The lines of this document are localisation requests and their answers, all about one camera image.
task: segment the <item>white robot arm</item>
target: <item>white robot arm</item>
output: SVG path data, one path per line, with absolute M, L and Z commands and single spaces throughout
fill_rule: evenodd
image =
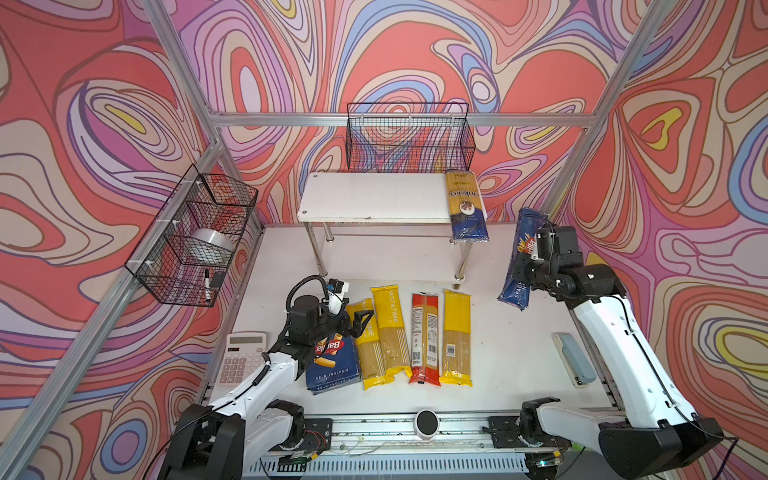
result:
M 547 397 L 525 402 L 521 437 L 556 435 L 600 452 L 624 478 L 689 465 L 720 440 L 714 419 L 700 417 L 656 357 L 632 312 L 621 281 L 608 265 L 585 266 L 573 227 L 536 233 L 538 258 L 515 259 L 513 277 L 563 301 L 603 357 L 624 414 L 606 415 Z
M 318 280 L 323 300 L 296 291 Z M 303 408 L 277 400 L 316 358 L 316 344 L 335 333 L 359 337 L 373 311 L 346 312 L 349 284 L 312 275 L 291 289 L 286 299 L 286 325 L 264 365 L 209 406 L 192 405 L 184 411 L 170 441 L 158 480 L 240 478 L 243 467 L 253 465 L 276 445 L 286 450 L 303 448 Z M 319 453 L 327 445 L 318 446 Z

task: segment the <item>barilla box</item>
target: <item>barilla box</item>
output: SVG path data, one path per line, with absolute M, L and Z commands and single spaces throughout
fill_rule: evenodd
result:
M 306 388 L 312 394 L 338 389 L 361 380 L 357 346 L 351 336 L 342 338 L 336 334 L 333 338 L 323 340 L 315 346 L 315 355 L 321 352 L 321 357 L 314 359 L 306 369 Z

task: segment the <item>colorful swirl pattern wall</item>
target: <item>colorful swirl pattern wall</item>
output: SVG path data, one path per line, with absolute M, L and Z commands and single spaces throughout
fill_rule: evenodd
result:
M 140 5 L 0 3 L 0 441 L 207 146 Z M 197 392 L 253 241 L 214 308 L 140 290 L 25 478 L 147 464 Z
M 212 108 L 336 112 L 450 101 L 475 112 L 591 112 L 643 0 L 185 2 L 172 19 Z M 309 172 L 345 170 L 345 128 L 222 131 L 265 223 L 296 221 Z M 543 198 L 578 131 L 478 127 L 472 169 L 494 221 Z
M 561 209 L 680 391 L 741 437 L 722 478 L 768 478 L 767 79 L 767 3 L 678 2 Z M 729 444 L 677 474 L 711 478 Z
M 203 92 L 228 112 L 462 99 L 477 112 L 592 112 L 644 0 L 164 0 Z M 0 439 L 206 141 L 141 0 L 0 4 Z M 676 383 L 743 437 L 766 478 L 768 5 L 680 0 L 562 210 L 609 262 Z M 344 128 L 222 131 L 267 223 L 344 170 Z M 493 221 L 536 206 L 578 134 L 477 127 Z M 28 470 L 140 478 L 192 401 L 253 244 L 213 309 L 137 295 Z M 707 478 L 718 447 L 681 472 Z

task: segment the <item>round puck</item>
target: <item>round puck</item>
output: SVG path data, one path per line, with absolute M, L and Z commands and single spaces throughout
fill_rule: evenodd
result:
M 422 440 L 429 440 L 437 435 L 440 420 L 432 410 L 422 410 L 414 420 L 416 435 Z

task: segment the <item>black wire basket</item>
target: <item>black wire basket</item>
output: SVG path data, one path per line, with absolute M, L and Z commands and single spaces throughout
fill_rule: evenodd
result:
M 160 303 L 213 306 L 258 193 L 227 175 L 198 173 L 160 239 L 128 269 Z
M 351 172 L 438 174 L 472 164 L 465 102 L 356 102 L 346 109 Z

